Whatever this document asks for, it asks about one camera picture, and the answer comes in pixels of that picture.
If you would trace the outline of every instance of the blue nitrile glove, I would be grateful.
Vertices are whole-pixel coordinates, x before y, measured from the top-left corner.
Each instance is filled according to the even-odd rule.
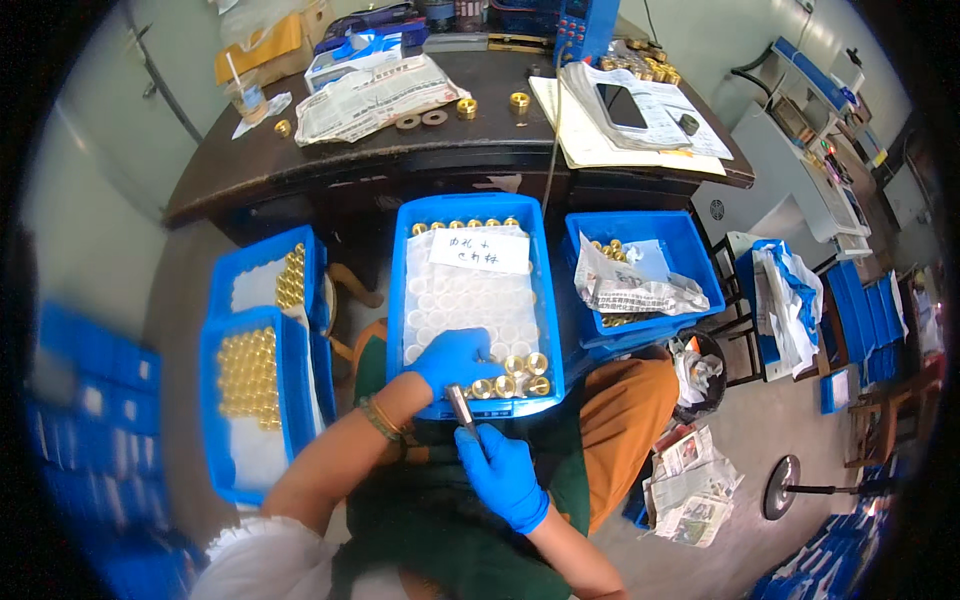
[[[477,435],[480,442],[464,427],[453,433],[470,484],[487,508],[514,531],[529,534],[546,518],[550,506],[550,498],[537,483],[530,447],[523,440],[505,438],[488,423],[477,427]]]
[[[435,337],[404,371],[419,373],[438,400],[445,398],[444,388],[451,383],[469,388],[477,379],[502,375],[503,365],[486,362],[488,358],[490,334],[486,329],[449,329]]]

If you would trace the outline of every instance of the wooden desk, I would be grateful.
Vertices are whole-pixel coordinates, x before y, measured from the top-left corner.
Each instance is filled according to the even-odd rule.
[[[224,110],[183,171],[164,224],[178,228],[210,219],[245,244],[279,228],[392,210],[419,196],[496,189],[490,177],[513,178],[518,193],[540,197],[553,130],[536,101],[526,125],[518,127],[508,97],[515,91],[533,95],[525,70],[537,64],[550,75],[547,57],[488,51],[433,58],[477,100],[475,120],[459,121],[450,104],[443,107],[450,118],[435,128],[400,135],[388,127],[353,144],[300,148],[293,136],[280,138],[273,128],[283,118],[297,126],[295,108],[306,89],[300,76],[280,80],[268,85],[266,94],[291,91],[290,107],[239,139],[230,139],[239,115],[233,107]],[[734,160],[723,161],[726,177],[660,167],[571,172],[560,152],[551,204],[567,210],[686,208],[704,180],[752,185],[750,163],[729,132],[699,95],[686,84],[683,90],[733,153]]]

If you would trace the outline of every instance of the beaded bracelet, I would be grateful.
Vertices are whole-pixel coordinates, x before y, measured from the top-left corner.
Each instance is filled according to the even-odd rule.
[[[377,415],[376,409],[371,406],[370,399],[366,396],[360,397],[360,409],[363,410],[363,414],[367,417],[367,420],[374,427],[376,427],[376,430],[383,434],[384,438],[390,440],[391,442],[396,442],[400,439],[400,434],[391,431],[386,423],[380,419],[380,417]]]

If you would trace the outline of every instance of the gold bangle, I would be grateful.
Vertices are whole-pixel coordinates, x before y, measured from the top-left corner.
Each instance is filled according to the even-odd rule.
[[[401,435],[402,432],[400,431],[400,428],[394,425],[394,422],[390,419],[390,417],[387,417],[387,413],[383,410],[383,407],[377,404],[376,398],[371,398],[370,406],[373,408],[373,411],[376,413],[376,415],[380,417],[380,420],[383,422],[383,424],[387,426],[387,429],[390,429],[397,435]]]

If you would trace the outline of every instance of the crumpled paper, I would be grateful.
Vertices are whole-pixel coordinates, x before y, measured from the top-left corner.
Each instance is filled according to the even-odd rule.
[[[708,379],[723,372],[723,361],[713,354],[702,356],[691,339],[685,347],[679,340],[671,340],[673,369],[680,381],[677,403],[686,408],[703,402],[709,389]]]
[[[256,123],[247,123],[243,119],[240,119],[240,125],[237,126],[237,129],[233,132],[233,137],[231,139],[236,139],[243,135],[244,133],[250,131],[257,125],[263,123],[263,120],[267,117],[274,117],[282,113],[283,110],[290,106],[290,103],[294,101],[294,95],[288,91],[283,92],[282,94],[277,94],[267,102],[267,114],[263,115]]]

